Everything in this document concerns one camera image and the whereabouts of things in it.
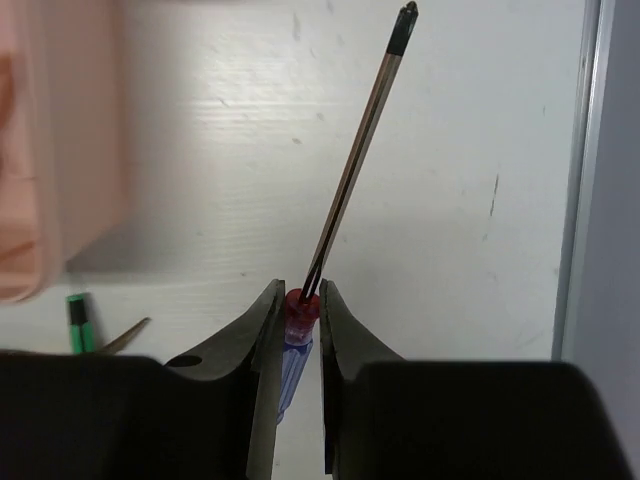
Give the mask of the pink plastic tool box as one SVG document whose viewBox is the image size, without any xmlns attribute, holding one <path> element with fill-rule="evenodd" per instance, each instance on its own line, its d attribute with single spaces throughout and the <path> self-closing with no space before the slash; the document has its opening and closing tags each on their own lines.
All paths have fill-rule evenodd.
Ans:
<svg viewBox="0 0 640 480">
<path fill-rule="evenodd" d="M 55 283 L 130 200 L 121 7 L 1 5 L 1 300 Z"/>
</svg>

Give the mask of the blue red screwdriver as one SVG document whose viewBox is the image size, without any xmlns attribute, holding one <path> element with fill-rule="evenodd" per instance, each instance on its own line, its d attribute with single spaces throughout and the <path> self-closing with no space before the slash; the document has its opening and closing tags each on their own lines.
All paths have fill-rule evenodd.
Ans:
<svg viewBox="0 0 640 480">
<path fill-rule="evenodd" d="M 284 347 L 277 420 L 282 421 L 292 403 L 313 347 L 313 328 L 320 318 L 316 294 L 325 263 L 342 222 L 353 189 L 368 153 L 381 113 L 419 16 L 417 4 L 407 2 L 397 15 L 366 108 L 340 177 L 323 230 L 302 287 L 285 297 Z"/>
</svg>

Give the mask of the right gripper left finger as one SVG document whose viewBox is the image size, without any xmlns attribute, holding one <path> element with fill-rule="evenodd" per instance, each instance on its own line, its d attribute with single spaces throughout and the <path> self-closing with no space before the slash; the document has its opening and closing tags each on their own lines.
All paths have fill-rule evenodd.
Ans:
<svg viewBox="0 0 640 480">
<path fill-rule="evenodd" d="M 281 387 L 285 282 L 166 363 L 188 380 L 176 446 L 198 478 L 270 479 Z"/>
</svg>

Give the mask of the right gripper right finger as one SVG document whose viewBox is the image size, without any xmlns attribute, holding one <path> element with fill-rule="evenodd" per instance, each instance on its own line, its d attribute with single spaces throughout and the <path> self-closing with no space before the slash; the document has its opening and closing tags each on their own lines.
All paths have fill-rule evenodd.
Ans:
<svg viewBox="0 0 640 480">
<path fill-rule="evenodd" d="M 325 472 L 371 478 L 376 400 L 366 369 L 402 357 L 356 319 L 334 282 L 323 280 L 319 295 Z"/>
</svg>

